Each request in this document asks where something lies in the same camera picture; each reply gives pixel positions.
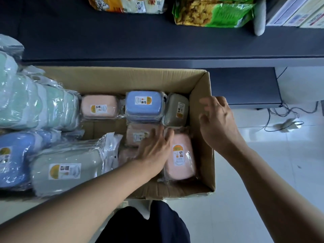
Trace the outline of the person's left hand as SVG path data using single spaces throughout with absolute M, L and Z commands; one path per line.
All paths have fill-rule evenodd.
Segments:
M 152 129 L 149 136 L 144 138 L 139 145 L 136 161 L 148 180 L 158 175 L 171 153 L 164 151 L 164 126 L 160 125 L 157 130 Z

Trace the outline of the brown cardboard box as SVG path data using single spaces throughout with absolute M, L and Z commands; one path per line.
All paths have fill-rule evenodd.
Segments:
M 199 115 L 204 106 L 199 99 L 211 96 L 209 73 L 199 69 L 151 69 L 125 67 L 38 66 L 45 76 L 65 89 L 88 94 L 125 95 L 134 90 L 179 93 L 189 98 L 189 131 L 198 178 L 189 181 L 158 182 L 158 176 L 133 192 L 128 199 L 168 200 L 207 196 L 216 191 L 214 151 L 203 140 Z

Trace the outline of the person's right hand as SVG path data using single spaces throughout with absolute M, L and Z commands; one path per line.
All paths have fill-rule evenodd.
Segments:
M 247 148 L 225 97 L 208 96 L 199 102 L 204 106 L 211 123 L 211 130 L 201 134 L 213 150 L 227 159 Z

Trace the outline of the white printed cartons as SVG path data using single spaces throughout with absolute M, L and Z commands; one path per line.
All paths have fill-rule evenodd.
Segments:
M 324 29 L 324 0 L 266 0 L 266 26 Z

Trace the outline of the person's left forearm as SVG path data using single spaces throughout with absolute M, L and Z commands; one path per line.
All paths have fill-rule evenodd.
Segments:
M 0 225 L 0 243 L 88 243 L 132 192 L 165 162 L 132 160 Z

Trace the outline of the white power strip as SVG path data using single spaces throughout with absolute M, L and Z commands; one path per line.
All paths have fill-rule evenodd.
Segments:
M 275 131 L 280 131 L 282 133 L 292 132 L 298 130 L 304 124 L 299 118 L 289 118 L 284 123 L 279 123 L 273 126 Z

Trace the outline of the orange and white snack bag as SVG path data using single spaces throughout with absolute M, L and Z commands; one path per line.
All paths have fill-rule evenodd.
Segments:
M 98 11 L 135 14 L 162 14 L 167 10 L 165 0 L 88 0 Z

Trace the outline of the pink wrapped lunch box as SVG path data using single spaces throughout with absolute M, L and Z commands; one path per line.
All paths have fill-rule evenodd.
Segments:
M 191 137 L 185 128 L 166 127 L 165 133 L 173 129 L 175 134 L 171 142 L 171 153 L 164 165 L 164 181 L 172 183 L 197 178 L 197 168 Z
M 137 156 L 138 148 L 135 147 L 122 147 L 118 152 L 118 167 L 126 162 L 134 159 Z
M 157 123 L 129 122 L 125 136 L 125 144 L 128 147 L 138 147 L 142 139 L 149 136 L 152 129 L 157 130 Z
M 86 119 L 116 119 L 119 100 L 113 95 L 85 95 L 81 100 L 81 114 Z

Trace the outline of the clear plastic wrapper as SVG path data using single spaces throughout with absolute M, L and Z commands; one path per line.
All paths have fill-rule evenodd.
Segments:
M 16 39 L 0 34 L 0 51 L 5 52 L 15 61 L 21 61 L 25 47 Z

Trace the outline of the person's dark trousers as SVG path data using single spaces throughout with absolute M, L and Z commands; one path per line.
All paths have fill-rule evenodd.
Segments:
M 153 200 L 149 219 L 132 206 L 118 210 L 95 243 L 191 243 L 178 213 L 161 200 Z

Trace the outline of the person's right forearm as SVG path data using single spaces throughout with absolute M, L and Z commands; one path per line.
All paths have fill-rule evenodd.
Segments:
M 274 243 L 324 243 L 324 214 L 246 144 L 221 154 L 241 177 Z

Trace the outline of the grey wrapped lunch box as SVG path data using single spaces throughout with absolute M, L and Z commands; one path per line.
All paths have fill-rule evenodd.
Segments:
M 114 132 L 100 139 L 66 142 L 44 149 L 30 161 L 30 177 L 37 197 L 61 194 L 116 168 L 123 138 Z
M 171 93 L 166 102 L 162 124 L 166 127 L 184 127 L 189 113 L 189 99 L 181 94 Z

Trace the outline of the dark shelf board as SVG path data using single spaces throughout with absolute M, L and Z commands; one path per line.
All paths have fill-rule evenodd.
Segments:
M 230 68 L 324 66 L 324 29 L 176 25 L 171 12 L 100 12 L 88 0 L 0 0 L 0 34 L 38 66 Z

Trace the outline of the white cylindrical post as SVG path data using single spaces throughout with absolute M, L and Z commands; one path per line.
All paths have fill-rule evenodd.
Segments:
M 253 7 L 253 12 L 254 34 L 261 36 L 265 32 L 266 26 L 266 0 L 257 0 Z

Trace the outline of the row of green wrapped boxes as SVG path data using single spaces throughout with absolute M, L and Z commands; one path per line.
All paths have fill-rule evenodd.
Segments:
M 13 57 L 0 51 L 0 129 L 74 131 L 80 124 L 80 95 L 28 66 L 18 71 Z

